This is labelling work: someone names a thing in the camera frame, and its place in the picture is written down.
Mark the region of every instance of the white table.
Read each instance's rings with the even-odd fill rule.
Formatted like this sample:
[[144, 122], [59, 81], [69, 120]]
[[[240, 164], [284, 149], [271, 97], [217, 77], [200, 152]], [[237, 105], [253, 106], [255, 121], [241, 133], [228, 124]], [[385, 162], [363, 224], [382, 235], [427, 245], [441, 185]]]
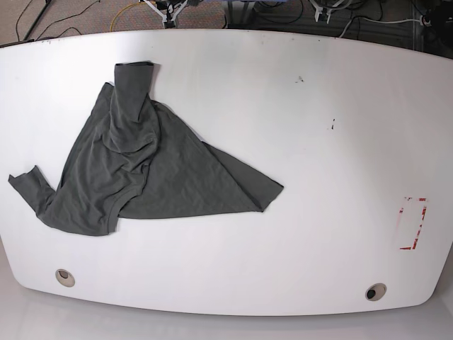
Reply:
[[[42, 224], [8, 184], [37, 164], [56, 187], [114, 64], [140, 60], [160, 65], [152, 98], [285, 186], [265, 213], [120, 220], [110, 236], [85, 237]], [[176, 312], [423, 303], [453, 240], [452, 87], [451, 60], [289, 33], [141, 31], [4, 48], [0, 235], [13, 274], [35, 290]], [[413, 246], [424, 206], [416, 249], [400, 249]], [[375, 283], [387, 292], [370, 302]]]

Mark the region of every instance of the cable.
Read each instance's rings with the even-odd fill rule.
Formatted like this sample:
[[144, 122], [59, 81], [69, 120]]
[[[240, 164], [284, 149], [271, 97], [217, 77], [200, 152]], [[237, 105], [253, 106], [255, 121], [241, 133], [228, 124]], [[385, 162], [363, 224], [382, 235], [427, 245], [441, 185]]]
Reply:
[[27, 4], [27, 6], [25, 6], [25, 8], [23, 9], [22, 13], [20, 14], [20, 16], [17, 18], [17, 21], [16, 21], [16, 36], [17, 36], [17, 41], [21, 41], [21, 39], [19, 38], [19, 32], [17, 31], [17, 25], [19, 24], [19, 20], [22, 18], [22, 15], [25, 13], [25, 11], [27, 10], [27, 8], [29, 7], [29, 5], [32, 3], [33, 0], [30, 0], [30, 2]]
[[356, 40], [359, 40], [359, 35], [360, 35], [360, 18], [357, 19], [357, 23], [359, 24], [359, 28], [357, 29], [357, 37], [355, 37]]
[[416, 6], [415, 2], [413, 2], [413, 0], [409, 0], [409, 1], [412, 3], [412, 6], [417, 10], [418, 13], [420, 13], [422, 16], [425, 15], [422, 13], [422, 11], [420, 9], [418, 9], [418, 7]]
[[276, 2], [275, 4], [270, 5], [270, 4], [265, 3], [264, 1], [258, 1], [258, 3], [259, 3], [261, 6], [268, 7], [269, 9], [273, 9], [273, 8], [275, 8], [275, 7], [278, 7], [278, 6], [281, 6], [281, 5], [284, 4], [284, 2]]
[[[381, 10], [381, 14], [379, 15], [379, 19], [377, 19], [376, 22], [381, 22], [382, 17], [384, 16], [384, 9], [382, 8], [382, 0], [377, 0], [377, 2], [379, 2], [379, 9]], [[354, 18], [349, 20], [349, 22], [346, 24], [345, 29], [343, 30], [343, 32], [338, 37], [342, 38], [346, 34], [346, 32], [348, 31], [348, 29], [351, 26], [351, 24], [354, 22], [354, 20], [355, 19], [360, 19], [360, 18], [364, 18], [366, 20], [373, 20], [369, 16], [354, 16]]]
[[263, 20], [269, 21], [270, 23], [295, 23], [296, 21], [298, 21], [302, 17], [302, 14], [304, 13], [304, 3], [302, 2], [302, 0], [299, 0], [299, 1], [300, 1], [301, 6], [302, 6], [302, 9], [300, 10], [300, 13], [297, 16], [297, 18], [295, 18], [294, 20], [291, 20], [291, 21], [274, 21], [274, 20], [267, 19], [267, 18], [265, 18], [263, 16], [260, 16], [260, 18], [262, 18]]
[[371, 20], [364, 18], [367, 21], [371, 21], [372, 23], [408, 23], [409, 21], [415, 21], [417, 23], [421, 24], [420, 19], [403, 19], [403, 20], [398, 20], [398, 21], [376, 21], [376, 20]]
[[349, 5], [349, 7], [347, 7], [346, 9], [350, 10], [350, 11], [357, 11], [359, 9], [361, 9], [364, 5], [366, 5], [368, 3], [369, 0], [362, 0], [362, 1], [359, 1], [359, 2], [356, 2], [354, 4], [351, 4]]
[[57, 38], [61, 37], [63, 34], [65, 34], [68, 30], [76, 30], [79, 35], [82, 35], [82, 33], [80, 33], [80, 30], [78, 30], [75, 27], [70, 27], [70, 28], [67, 28], [66, 30], [64, 30], [63, 32], [61, 32], [56, 37], [43, 37], [43, 38], [40, 38], [40, 40], [57, 39]]
[[41, 34], [39, 34], [39, 36], [36, 38], [36, 40], [39, 40], [39, 38], [41, 38], [41, 36], [44, 34], [44, 32], [50, 27], [52, 26], [54, 23], [59, 23], [60, 21], [64, 21], [64, 20], [67, 20], [67, 19], [70, 19], [70, 18], [73, 18], [75, 16], [81, 16], [83, 13], [85, 13], [90, 7], [92, 7], [92, 5], [96, 4], [96, 3], [100, 3], [101, 0], [96, 0], [94, 1], [90, 6], [86, 7], [82, 12], [80, 12], [79, 14], [74, 14], [73, 16], [67, 16], [66, 18], [63, 18], [63, 19], [59, 19], [57, 21], [54, 21], [53, 23], [49, 24], [45, 29], [44, 31], [41, 32]]
[[127, 5], [126, 7], [123, 7], [122, 9], [120, 9], [120, 11], [118, 13], [116, 13], [116, 16], [113, 18], [112, 22], [110, 23], [110, 32], [113, 32], [113, 27], [115, 26], [115, 21], [122, 14], [122, 12], [126, 11], [127, 9], [130, 9], [131, 7], [135, 7], [135, 6], [142, 5], [142, 4], [146, 5], [147, 3], [146, 2], [137, 2], [135, 4], [130, 4], [130, 5]]
[[369, 19], [367, 17], [364, 17], [364, 16], [355, 16], [354, 18], [352, 18], [351, 20], [349, 20], [349, 23], [346, 25], [345, 29], [343, 30], [343, 32], [340, 34], [339, 38], [342, 38], [346, 31], [348, 30], [350, 24], [354, 21], [354, 19], [356, 18], [363, 18], [365, 19], [366, 21], [371, 21], [372, 23], [383, 23], [383, 24], [393, 24], [393, 23], [408, 23], [410, 21], [415, 21], [415, 22], [418, 22], [421, 24], [421, 19], [404, 19], [404, 20], [398, 20], [398, 21], [376, 21], [376, 20], [372, 20], [372, 19]]

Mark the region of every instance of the gray t-shirt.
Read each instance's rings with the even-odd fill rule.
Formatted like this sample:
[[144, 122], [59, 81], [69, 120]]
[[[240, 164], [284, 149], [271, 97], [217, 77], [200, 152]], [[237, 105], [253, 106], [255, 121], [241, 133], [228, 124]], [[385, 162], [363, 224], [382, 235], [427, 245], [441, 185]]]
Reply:
[[115, 65], [54, 191], [35, 166], [10, 184], [49, 227], [103, 236], [118, 217], [263, 212], [283, 187], [201, 142], [148, 97], [153, 64]]

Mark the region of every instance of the metal stand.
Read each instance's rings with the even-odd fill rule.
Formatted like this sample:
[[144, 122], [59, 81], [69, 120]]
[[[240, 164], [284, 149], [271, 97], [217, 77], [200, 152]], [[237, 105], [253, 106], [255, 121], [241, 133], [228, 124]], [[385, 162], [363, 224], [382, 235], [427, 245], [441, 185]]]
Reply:
[[255, 1], [222, 1], [228, 27], [250, 23]]
[[148, 0], [143, 0], [154, 12], [156, 12], [162, 18], [162, 25], [164, 28], [177, 28], [178, 27], [178, 14], [185, 8], [187, 5], [188, 0], [182, 1], [178, 4], [168, 4], [166, 6], [166, 14], [163, 14], [159, 10], [159, 4], [157, 7], [153, 5]]
[[337, 2], [335, 2], [335, 4], [330, 7], [330, 8], [325, 8], [324, 6], [320, 5], [317, 0], [309, 0], [311, 5], [313, 5], [313, 7], [315, 8], [315, 14], [314, 14], [314, 20], [316, 22], [318, 21], [327, 21], [327, 23], [331, 20], [331, 15], [334, 11], [337, 11], [336, 8], [338, 9], [345, 9], [347, 8], [350, 4], [351, 4], [351, 0], [348, 0], [348, 2], [346, 3], [346, 5], [343, 5], [341, 6], [341, 4], [343, 4], [343, 2], [345, 2], [346, 0], [338, 0]]
[[45, 5], [44, 7], [42, 8], [41, 12], [38, 14], [38, 17], [36, 17], [35, 21], [33, 21], [31, 27], [28, 29], [28, 32], [27, 34], [25, 34], [25, 37], [23, 37], [23, 40], [28, 40], [28, 37], [30, 37], [30, 34], [33, 33], [33, 31], [35, 30], [35, 27], [36, 25], [39, 23], [39, 21], [41, 20], [42, 16], [44, 15], [44, 13], [46, 12], [47, 8], [49, 7], [50, 3], [52, 2], [52, 0], [45, 0]]

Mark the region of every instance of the yellow cable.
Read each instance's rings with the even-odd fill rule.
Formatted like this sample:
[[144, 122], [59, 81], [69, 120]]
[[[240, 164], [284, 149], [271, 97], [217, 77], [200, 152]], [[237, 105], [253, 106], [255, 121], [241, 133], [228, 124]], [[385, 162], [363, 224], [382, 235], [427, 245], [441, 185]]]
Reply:
[[146, 2], [137, 2], [135, 4], [130, 4], [124, 7], [121, 11], [119, 11], [116, 16], [113, 18], [112, 22], [110, 23], [110, 32], [113, 32], [113, 26], [115, 25], [116, 19], [118, 19], [118, 16], [122, 14], [122, 12], [126, 11], [127, 9], [130, 9], [131, 7], [138, 6], [138, 5], [146, 5]]

